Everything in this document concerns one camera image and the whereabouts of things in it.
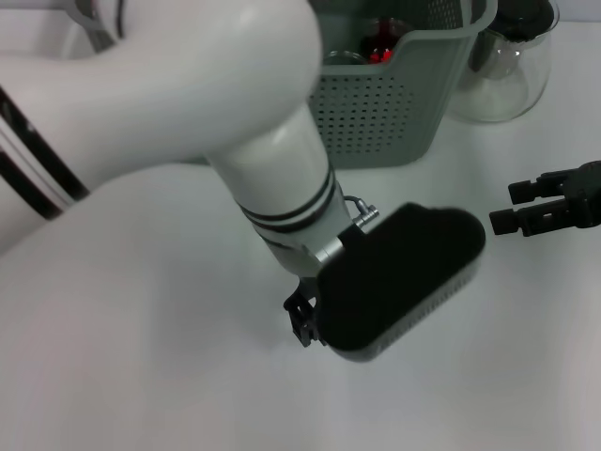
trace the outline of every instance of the white wall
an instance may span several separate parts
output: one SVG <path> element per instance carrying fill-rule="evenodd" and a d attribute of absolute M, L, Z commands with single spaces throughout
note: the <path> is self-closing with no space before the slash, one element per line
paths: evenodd
<path fill-rule="evenodd" d="M 601 22 L 600 0 L 557 0 L 557 2 L 564 21 Z"/>
<path fill-rule="evenodd" d="M 0 0 L 0 8 L 56 8 L 62 0 Z M 565 21 L 601 22 L 601 0 L 557 0 Z"/>

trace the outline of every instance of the white table surface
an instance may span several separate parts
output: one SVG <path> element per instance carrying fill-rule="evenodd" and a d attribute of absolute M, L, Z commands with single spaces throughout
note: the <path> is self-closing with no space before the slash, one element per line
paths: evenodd
<path fill-rule="evenodd" d="M 305 350 L 284 272 L 206 167 L 117 180 L 0 261 L 0 449 L 601 449 L 601 229 L 494 237 L 507 185 L 601 155 L 601 24 L 562 23 L 534 110 L 445 118 L 406 167 L 340 172 L 383 212 L 485 224 L 465 290 L 369 365 Z"/>

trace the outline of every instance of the red object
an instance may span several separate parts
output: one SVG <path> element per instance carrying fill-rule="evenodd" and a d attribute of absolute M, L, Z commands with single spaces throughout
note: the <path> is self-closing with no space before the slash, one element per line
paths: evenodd
<path fill-rule="evenodd" d="M 383 63 L 391 59 L 393 49 L 400 38 L 393 33 L 392 19 L 380 19 L 378 32 L 361 43 L 362 53 L 369 64 Z"/>

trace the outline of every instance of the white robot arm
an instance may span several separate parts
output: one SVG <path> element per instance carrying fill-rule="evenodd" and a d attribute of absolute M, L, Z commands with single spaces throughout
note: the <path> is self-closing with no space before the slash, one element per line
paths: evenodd
<path fill-rule="evenodd" d="M 97 9 L 110 51 L 0 61 L 1 248 L 110 179 L 204 154 L 301 279 L 285 308 L 305 346 L 369 360 L 471 275 L 485 239 L 467 213 L 409 205 L 366 235 L 378 212 L 351 198 L 351 219 L 305 103 L 321 63 L 305 0 Z"/>
<path fill-rule="evenodd" d="M 0 63 L 10 185 L 0 196 L 31 208 L 10 206 L 19 214 L 2 225 L 3 247 L 110 179 L 201 154 L 247 216 L 270 224 L 262 236 L 285 245 L 278 256 L 326 244 L 278 237 L 326 200 L 337 206 L 328 215 L 333 229 L 311 235 L 331 240 L 350 224 L 305 104 L 321 61 L 306 2 L 102 0 L 97 9 L 117 42 L 110 51 L 84 61 Z M 298 275 L 315 272 L 290 265 Z"/>

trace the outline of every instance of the gray plastic basket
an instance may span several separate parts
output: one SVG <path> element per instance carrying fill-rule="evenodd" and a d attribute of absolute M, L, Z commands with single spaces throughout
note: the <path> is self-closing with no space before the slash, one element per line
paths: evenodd
<path fill-rule="evenodd" d="M 497 0 L 311 0 L 311 5 L 325 54 L 358 53 L 374 18 L 393 17 L 415 28 L 397 43 L 388 63 L 323 68 L 309 105 L 332 164 L 395 166 L 422 157 L 476 36 L 497 13 Z"/>

